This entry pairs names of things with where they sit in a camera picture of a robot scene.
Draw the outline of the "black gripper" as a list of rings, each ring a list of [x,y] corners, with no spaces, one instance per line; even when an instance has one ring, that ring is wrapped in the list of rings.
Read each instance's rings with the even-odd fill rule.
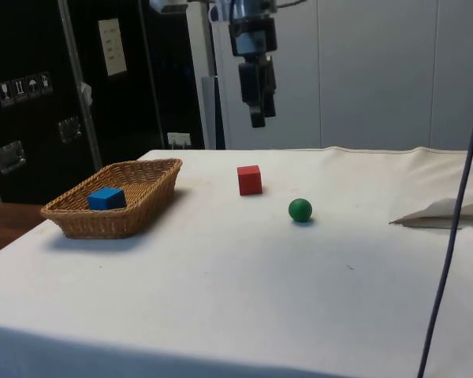
[[[274,19],[249,18],[229,24],[233,55],[260,55],[277,49]],[[269,55],[246,57],[238,65],[242,101],[249,107],[251,126],[264,128],[265,117],[275,117],[276,80],[273,59]]]

